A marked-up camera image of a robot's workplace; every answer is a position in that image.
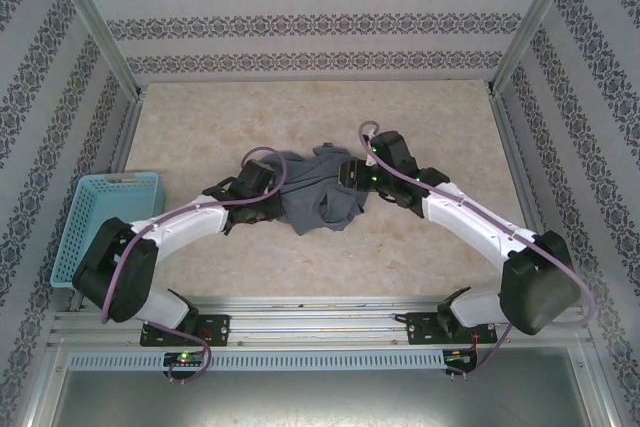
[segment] blue plastic basket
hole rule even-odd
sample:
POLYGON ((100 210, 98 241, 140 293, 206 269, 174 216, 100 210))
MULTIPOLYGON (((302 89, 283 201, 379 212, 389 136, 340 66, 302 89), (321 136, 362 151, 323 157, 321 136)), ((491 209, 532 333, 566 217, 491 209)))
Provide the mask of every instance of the blue plastic basket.
POLYGON ((73 289, 73 274, 105 220, 119 217, 132 222, 154 217, 162 213, 164 198, 155 172, 86 175, 80 179, 53 264, 51 286, 73 289))

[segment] marble floor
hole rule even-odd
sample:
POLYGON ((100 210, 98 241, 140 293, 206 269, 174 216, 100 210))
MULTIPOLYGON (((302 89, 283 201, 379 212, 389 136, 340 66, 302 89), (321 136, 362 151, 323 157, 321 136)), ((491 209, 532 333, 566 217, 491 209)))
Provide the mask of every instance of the marble floor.
MULTIPOLYGON (((268 145, 312 155, 323 142, 358 156, 368 119, 397 130, 421 167, 522 224, 481 81, 151 84, 129 170, 160 174, 166 208, 237 175, 243 154, 268 145)), ((498 272, 439 225, 370 195, 343 232, 302 237, 280 222, 240 225, 161 262, 156 279, 183 295, 445 295, 499 285, 498 272)))

